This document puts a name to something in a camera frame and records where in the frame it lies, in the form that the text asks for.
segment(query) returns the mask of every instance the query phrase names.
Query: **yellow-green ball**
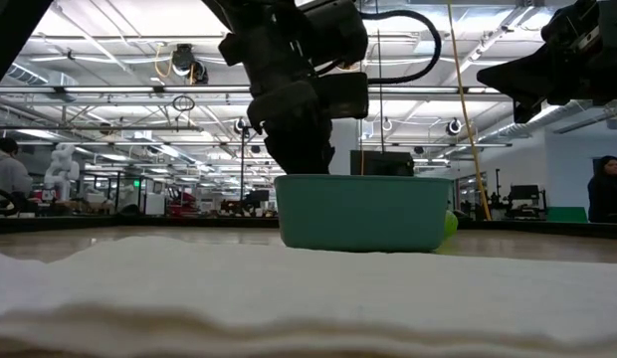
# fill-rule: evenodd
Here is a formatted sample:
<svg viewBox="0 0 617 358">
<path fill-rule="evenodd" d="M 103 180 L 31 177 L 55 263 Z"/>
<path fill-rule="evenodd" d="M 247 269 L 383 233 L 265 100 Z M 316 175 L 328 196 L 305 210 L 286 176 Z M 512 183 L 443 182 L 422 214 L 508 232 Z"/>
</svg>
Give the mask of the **yellow-green ball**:
<svg viewBox="0 0 617 358">
<path fill-rule="evenodd" d="M 459 227 L 459 220 L 453 214 L 453 212 L 447 210 L 446 211 L 446 222 L 444 225 L 444 240 L 450 239 L 453 235 L 457 233 L 457 228 Z"/>
</svg>

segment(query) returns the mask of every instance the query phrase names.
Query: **gray shirt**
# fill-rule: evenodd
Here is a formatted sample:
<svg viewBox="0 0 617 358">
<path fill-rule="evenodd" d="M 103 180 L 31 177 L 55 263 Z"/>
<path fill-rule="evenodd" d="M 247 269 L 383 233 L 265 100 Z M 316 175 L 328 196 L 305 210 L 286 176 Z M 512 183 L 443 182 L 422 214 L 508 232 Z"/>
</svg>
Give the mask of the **gray shirt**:
<svg viewBox="0 0 617 358">
<path fill-rule="evenodd" d="M 21 192 L 26 197 L 32 191 L 32 178 L 25 165 L 0 150 L 0 189 L 8 192 Z"/>
</svg>

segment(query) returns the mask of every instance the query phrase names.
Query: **person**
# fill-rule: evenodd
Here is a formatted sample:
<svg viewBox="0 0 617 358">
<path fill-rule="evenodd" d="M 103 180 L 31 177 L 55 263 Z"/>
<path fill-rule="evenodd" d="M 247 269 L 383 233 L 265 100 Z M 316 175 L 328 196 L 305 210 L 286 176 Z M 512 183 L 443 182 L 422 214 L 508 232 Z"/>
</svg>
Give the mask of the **person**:
<svg viewBox="0 0 617 358">
<path fill-rule="evenodd" d="M 587 185 L 589 221 L 617 224 L 617 158 L 604 156 Z"/>
<path fill-rule="evenodd" d="M 19 145 L 12 138 L 0 138 L 0 190 L 20 197 L 28 197 L 32 178 L 25 165 L 15 159 Z"/>
</svg>

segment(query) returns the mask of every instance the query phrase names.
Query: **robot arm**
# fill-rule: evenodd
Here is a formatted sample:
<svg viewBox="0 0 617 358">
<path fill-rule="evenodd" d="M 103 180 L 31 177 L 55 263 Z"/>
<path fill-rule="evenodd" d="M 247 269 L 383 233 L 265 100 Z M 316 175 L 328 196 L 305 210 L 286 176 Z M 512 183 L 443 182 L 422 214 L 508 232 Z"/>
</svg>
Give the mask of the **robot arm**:
<svg viewBox="0 0 617 358">
<path fill-rule="evenodd" d="M 365 73 L 322 76 L 364 59 L 368 35 L 362 19 L 411 17 L 428 26 L 435 40 L 433 60 L 424 71 L 378 84 L 419 79 L 441 55 L 434 25 L 412 11 L 363 14 L 351 0 L 316 0 L 301 7 L 293 0 L 202 1 L 231 30 L 220 53 L 228 66 L 244 65 L 254 98 L 247 110 L 251 126 L 267 132 L 269 153 L 289 174 L 328 173 L 334 154 L 330 121 L 368 115 Z"/>
</svg>

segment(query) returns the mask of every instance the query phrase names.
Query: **plastic tub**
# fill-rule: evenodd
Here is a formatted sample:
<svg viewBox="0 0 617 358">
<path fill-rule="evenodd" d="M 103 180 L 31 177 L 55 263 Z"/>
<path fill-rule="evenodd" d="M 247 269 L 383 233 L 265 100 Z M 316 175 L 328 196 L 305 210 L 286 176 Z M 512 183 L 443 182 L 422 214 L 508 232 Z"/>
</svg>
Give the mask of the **plastic tub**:
<svg viewBox="0 0 617 358">
<path fill-rule="evenodd" d="M 275 182 L 282 240 L 290 248 L 431 252 L 444 239 L 450 180 L 287 175 Z"/>
</svg>

